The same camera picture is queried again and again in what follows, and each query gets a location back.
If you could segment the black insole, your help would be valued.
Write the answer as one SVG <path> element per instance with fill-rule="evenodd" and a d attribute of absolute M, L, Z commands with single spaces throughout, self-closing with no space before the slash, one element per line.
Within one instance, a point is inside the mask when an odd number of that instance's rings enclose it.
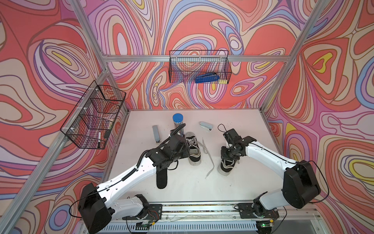
<path fill-rule="evenodd" d="M 156 185 L 158 189 L 165 189 L 168 184 L 168 170 L 163 169 L 156 174 Z"/>

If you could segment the black white sneaker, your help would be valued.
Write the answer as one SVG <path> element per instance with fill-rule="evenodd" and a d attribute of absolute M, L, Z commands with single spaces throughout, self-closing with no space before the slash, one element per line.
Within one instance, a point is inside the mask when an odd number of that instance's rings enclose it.
<path fill-rule="evenodd" d="M 218 172 L 223 176 L 228 176 L 234 169 L 238 160 L 226 160 L 221 159 L 221 163 L 218 166 Z"/>
<path fill-rule="evenodd" d="M 201 150 L 199 148 L 198 140 L 193 132 L 187 132 L 185 139 L 190 148 L 189 163 L 192 166 L 198 166 L 201 163 Z"/>

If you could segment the white shoelace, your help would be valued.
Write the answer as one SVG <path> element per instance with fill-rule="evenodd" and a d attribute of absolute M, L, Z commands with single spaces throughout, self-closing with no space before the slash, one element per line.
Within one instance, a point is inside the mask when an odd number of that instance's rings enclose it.
<path fill-rule="evenodd" d="M 214 164 L 214 161 L 212 159 L 211 153 L 210 153 L 210 151 L 208 150 L 208 148 L 207 148 L 207 146 L 205 144 L 204 139 L 202 139 L 202 143 L 200 145 L 203 147 L 204 153 L 208 155 L 209 160 L 210 160 L 210 162 L 212 164 L 212 168 L 208 171 L 208 173 L 206 174 L 206 177 L 205 177 L 205 178 L 208 178 L 209 175 L 213 172 L 215 164 Z"/>

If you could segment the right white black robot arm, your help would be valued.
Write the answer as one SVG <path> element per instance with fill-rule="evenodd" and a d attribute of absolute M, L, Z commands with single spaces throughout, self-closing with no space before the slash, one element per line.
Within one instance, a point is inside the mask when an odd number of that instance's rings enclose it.
<path fill-rule="evenodd" d="M 253 200 L 250 211 L 255 217 L 263 218 L 275 208 L 286 205 L 301 209 L 321 193 L 309 162 L 284 157 L 253 137 L 241 137 L 235 129 L 225 131 L 223 136 L 227 145 L 221 148 L 220 174 L 229 175 L 240 157 L 249 157 L 274 171 L 283 180 L 280 189 L 264 192 Z"/>

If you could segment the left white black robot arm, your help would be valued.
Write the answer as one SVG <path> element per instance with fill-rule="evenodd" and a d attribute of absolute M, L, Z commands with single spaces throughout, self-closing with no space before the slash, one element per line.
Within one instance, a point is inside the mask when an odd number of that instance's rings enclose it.
<path fill-rule="evenodd" d="M 147 217 L 150 205 L 143 195 L 136 195 L 121 204 L 117 200 L 147 177 L 158 173 L 166 177 L 172 163 L 189 156 L 187 140 L 180 135 L 170 136 L 158 147 L 144 151 L 137 164 L 122 174 L 97 186 L 86 185 L 79 199 L 78 211 L 88 233 L 100 232 L 112 220 Z"/>

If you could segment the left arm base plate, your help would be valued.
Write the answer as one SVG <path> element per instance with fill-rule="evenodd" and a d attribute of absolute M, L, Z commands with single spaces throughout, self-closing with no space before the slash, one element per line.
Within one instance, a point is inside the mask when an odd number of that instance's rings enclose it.
<path fill-rule="evenodd" d="M 147 208 L 143 208 L 137 216 L 123 217 L 122 220 L 151 220 L 158 221 L 162 218 L 163 205 L 160 203 L 151 204 Z"/>

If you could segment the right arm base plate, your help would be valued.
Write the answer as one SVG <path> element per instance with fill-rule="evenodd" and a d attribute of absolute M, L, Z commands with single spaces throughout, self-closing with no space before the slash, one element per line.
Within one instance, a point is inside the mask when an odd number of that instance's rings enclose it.
<path fill-rule="evenodd" d="M 266 210 L 257 203 L 238 203 L 234 209 L 239 212 L 241 219 L 278 219 L 279 213 L 276 208 Z"/>

